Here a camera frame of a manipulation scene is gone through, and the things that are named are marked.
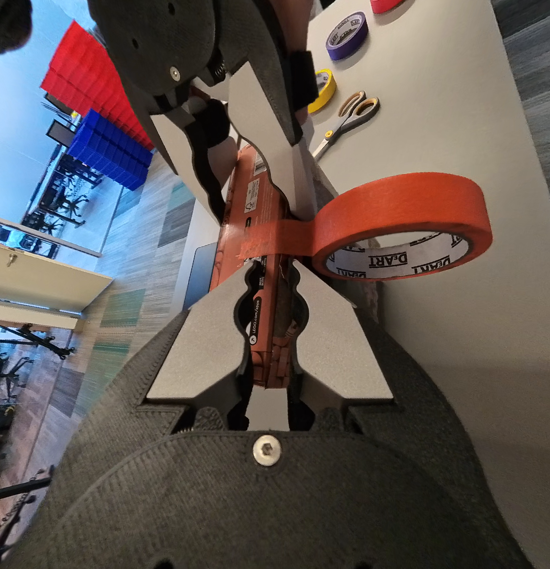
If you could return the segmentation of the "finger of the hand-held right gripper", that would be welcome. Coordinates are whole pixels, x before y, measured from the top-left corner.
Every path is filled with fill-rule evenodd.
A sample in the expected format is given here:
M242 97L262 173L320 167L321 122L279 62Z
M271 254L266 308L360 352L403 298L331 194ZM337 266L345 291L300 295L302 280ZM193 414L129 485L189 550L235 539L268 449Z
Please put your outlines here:
M156 142L174 171L208 214L221 224L226 209L223 189L208 161L208 144L202 127L186 112L151 116L157 132Z
M248 61L229 80L228 114L236 132L263 157L269 181L286 198L291 213L311 221L318 212L317 164L304 136L295 145L288 141Z

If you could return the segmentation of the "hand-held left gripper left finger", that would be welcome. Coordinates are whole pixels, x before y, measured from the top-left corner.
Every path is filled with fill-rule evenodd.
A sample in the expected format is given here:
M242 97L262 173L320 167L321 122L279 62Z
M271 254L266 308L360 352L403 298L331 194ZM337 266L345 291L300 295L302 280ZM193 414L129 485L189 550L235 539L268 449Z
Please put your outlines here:
M150 402L213 407L223 419L242 400L237 376L249 345L238 310L250 294L254 263L245 263L188 311L149 389Z

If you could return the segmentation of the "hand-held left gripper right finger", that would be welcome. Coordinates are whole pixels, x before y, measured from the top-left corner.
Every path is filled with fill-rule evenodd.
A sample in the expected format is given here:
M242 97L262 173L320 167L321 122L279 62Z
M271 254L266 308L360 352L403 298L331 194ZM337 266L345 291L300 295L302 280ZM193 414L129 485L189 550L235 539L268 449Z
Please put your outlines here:
M393 393L353 305L299 260L293 260L293 275L294 292L306 308L294 347L302 376L300 400L315 414L392 403Z

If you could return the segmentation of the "black orchid lego box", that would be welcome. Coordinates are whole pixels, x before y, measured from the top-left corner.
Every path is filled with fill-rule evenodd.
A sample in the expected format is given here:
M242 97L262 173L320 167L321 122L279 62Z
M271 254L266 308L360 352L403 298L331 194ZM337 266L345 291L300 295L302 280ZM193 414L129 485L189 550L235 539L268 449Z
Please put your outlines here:
M311 259L283 254L241 259L239 254L246 230L285 219L290 219L286 201L271 185L261 155L250 145L244 147L229 182L210 291L245 262L258 263L250 323L241 324L249 345L244 363L251 362L253 383L266 389L288 388L292 372L302 379L294 362L294 347L300 325L306 322L306 308L294 292L297 279L293 275L293 260L305 266Z

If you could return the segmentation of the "grey handle scissors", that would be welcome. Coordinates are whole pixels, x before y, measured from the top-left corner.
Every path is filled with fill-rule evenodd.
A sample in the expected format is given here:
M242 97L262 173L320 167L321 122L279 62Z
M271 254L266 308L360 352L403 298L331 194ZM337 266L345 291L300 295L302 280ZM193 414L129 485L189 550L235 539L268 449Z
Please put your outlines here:
M320 145L312 153L313 159L321 159L342 135L368 122L379 110L379 98L367 97L364 90L350 95L339 108L335 124L326 131Z

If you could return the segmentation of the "orange masking tape roll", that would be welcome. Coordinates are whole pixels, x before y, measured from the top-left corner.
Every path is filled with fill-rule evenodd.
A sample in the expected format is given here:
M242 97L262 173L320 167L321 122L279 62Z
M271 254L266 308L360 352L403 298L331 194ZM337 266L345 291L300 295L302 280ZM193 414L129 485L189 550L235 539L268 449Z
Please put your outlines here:
M331 278L388 281L463 265L486 252L492 240L485 197L475 182L416 172L350 189L311 221L252 226L239 257L308 257Z

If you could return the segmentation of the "person's right hand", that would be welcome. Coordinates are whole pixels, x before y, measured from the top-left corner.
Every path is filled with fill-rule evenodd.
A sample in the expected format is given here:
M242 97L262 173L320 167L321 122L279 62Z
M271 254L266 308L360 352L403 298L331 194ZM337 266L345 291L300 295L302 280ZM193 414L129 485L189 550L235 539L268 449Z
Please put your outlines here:
M231 135L208 149L208 161L221 189L229 181L237 160L238 148L236 140Z

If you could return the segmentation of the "stack of blue plastic bins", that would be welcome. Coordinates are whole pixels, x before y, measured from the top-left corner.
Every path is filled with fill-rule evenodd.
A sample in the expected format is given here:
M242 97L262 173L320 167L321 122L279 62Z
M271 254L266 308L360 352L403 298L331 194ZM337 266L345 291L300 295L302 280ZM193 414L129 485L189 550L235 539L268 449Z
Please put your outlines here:
M67 153L131 191L147 178L150 150L94 109L83 117Z

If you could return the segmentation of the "yellow tape roll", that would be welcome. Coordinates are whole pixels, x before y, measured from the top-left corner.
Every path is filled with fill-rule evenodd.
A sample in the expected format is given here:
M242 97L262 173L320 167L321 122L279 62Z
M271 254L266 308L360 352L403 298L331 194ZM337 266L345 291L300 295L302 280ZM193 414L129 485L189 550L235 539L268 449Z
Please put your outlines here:
M323 109L332 99L336 91L336 80L328 68L316 72L317 98L308 105L308 113L314 114Z

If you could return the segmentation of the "stack of red plastic bins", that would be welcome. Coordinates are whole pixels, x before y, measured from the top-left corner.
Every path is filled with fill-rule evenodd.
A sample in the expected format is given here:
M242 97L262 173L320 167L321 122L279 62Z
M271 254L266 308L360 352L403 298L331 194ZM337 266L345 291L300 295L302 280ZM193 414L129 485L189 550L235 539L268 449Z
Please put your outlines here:
M76 21L60 40L40 87L81 116L93 109L148 150L154 148L106 49Z

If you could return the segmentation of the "purple tape roll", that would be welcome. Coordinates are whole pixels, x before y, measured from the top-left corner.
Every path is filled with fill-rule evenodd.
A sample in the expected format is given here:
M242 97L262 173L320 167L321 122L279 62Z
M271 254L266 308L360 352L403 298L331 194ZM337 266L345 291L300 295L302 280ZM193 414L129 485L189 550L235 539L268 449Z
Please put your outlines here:
M326 50L332 61L343 60L362 46L369 28L363 11L356 11L342 19L329 33Z

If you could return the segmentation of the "black office chair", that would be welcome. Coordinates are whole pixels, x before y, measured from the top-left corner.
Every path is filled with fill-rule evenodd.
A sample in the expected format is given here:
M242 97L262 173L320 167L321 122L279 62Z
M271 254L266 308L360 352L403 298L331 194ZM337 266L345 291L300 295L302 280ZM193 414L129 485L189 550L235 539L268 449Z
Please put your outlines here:
M89 199L85 194L67 195L64 187L58 189L48 187L44 190L34 212L42 219L40 228L49 235L53 235L53 232L61 227L61 224L59 222L48 223L45 220L47 215L80 227L86 221L78 220L78 218L82 218L82 215L78 213L79 204L88 202Z

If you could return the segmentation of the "black tripod stand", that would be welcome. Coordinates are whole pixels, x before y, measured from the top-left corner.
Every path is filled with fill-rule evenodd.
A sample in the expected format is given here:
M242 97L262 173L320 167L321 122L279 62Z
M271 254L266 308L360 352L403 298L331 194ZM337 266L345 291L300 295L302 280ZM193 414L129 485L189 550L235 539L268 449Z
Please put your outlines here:
M61 360L66 359L67 356L75 352L74 347L60 347L52 343L52 341L55 340L55 337L53 336L45 336L43 338L37 336L31 328L32 324L29 323L23 324L20 328L10 328L6 325L0 324L0 329L2 331L11 333L19 338L23 338L22 340L0 338L0 344L42 346L55 353Z

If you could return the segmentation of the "pale wooden desk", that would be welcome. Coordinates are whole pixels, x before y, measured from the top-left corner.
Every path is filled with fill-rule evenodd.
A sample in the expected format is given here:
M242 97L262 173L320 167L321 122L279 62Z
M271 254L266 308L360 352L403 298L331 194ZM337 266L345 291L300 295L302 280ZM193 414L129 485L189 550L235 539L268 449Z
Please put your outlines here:
M79 331L109 276L0 245L0 324Z

